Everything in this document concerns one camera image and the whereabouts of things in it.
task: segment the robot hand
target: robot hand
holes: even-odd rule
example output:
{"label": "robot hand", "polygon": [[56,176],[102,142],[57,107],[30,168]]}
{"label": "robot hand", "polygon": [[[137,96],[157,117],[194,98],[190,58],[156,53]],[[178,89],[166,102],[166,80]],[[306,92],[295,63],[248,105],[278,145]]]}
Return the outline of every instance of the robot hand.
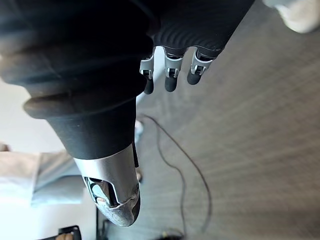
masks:
{"label": "robot hand", "polygon": [[253,1],[2,0],[0,75],[29,92],[25,111],[52,126],[100,211],[130,226],[140,209],[136,96],[153,91],[154,47],[165,49],[169,92],[197,47],[187,79],[197,84]]}

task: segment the gray carpet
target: gray carpet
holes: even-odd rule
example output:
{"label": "gray carpet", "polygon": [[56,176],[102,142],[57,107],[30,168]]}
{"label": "gray carpet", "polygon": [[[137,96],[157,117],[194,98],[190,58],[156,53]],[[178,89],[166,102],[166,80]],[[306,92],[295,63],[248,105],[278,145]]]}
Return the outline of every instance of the gray carpet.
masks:
{"label": "gray carpet", "polygon": [[[175,92],[165,92],[159,80],[139,104],[138,112],[155,117],[208,181],[213,214],[201,233],[205,188],[162,134],[165,157],[186,178],[188,239],[320,239],[319,44],[319,31],[294,33],[258,1],[198,85],[188,85],[182,72]],[[155,126],[144,123],[140,216],[129,228],[111,227],[110,240],[151,240],[182,230],[181,179],[160,158]]]}

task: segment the white wall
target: white wall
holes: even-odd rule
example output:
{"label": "white wall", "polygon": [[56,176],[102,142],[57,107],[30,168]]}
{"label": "white wall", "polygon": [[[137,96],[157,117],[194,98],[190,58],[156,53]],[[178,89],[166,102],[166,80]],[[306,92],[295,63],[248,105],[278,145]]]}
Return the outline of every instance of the white wall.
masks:
{"label": "white wall", "polygon": [[[23,111],[23,103],[29,98],[24,88],[8,85],[0,79],[0,141],[9,144],[16,152],[52,152],[63,149],[61,141],[45,120],[33,119]],[[58,228],[71,225],[80,226],[84,240],[96,238],[95,205],[86,191],[82,204],[39,208],[0,206],[1,240],[47,238],[56,235]]]}

